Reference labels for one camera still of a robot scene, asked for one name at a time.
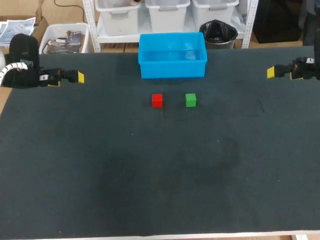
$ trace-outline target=white cable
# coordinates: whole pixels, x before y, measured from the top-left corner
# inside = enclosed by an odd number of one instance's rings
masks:
[[[7,72],[9,72],[12,69],[24,69],[27,70],[28,66],[24,63],[24,62],[15,62],[15,63],[10,63],[9,65],[5,66],[2,71],[0,71],[0,87],[2,84],[2,81],[5,77],[5,75],[7,74]]]

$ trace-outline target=black cable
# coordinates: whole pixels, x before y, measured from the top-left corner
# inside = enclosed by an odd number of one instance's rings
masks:
[[[81,10],[82,10],[82,21],[87,24],[87,22],[85,21],[85,10],[83,9],[82,6],[79,6],[79,5],[59,5],[59,4],[56,3],[56,0],[53,0],[53,3],[58,7],[77,7],[77,8],[81,8]]]

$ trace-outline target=blue plastic bin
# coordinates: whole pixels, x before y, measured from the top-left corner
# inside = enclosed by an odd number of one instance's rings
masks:
[[[142,34],[138,58],[143,79],[204,77],[208,61],[201,32]]]

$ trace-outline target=trash can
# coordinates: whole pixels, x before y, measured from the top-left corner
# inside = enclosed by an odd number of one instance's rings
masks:
[[[203,33],[206,49],[232,49],[238,36],[238,31],[229,24],[213,20],[200,27]]]

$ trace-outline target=floor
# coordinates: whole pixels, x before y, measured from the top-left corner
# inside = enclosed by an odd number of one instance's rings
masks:
[[[82,0],[56,0],[59,5],[78,5],[83,7]],[[35,15],[38,8],[38,0],[10,0],[0,6],[0,16],[3,15]],[[83,21],[83,12],[79,7],[59,7],[54,4],[54,0],[45,0],[42,7],[42,15],[45,16],[49,24],[77,23]],[[238,40],[236,47],[241,47],[242,42]],[[270,47],[295,47],[302,46],[301,41],[285,43],[259,44],[253,35],[250,48],[270,48]],[[320,235],[308,235],[309,240],[320,240]],[[230,238],[207,238],[206,240],[230,240]],[[290,236],[266,236],[266,237],[235,237],[232,240],[291,240]]]

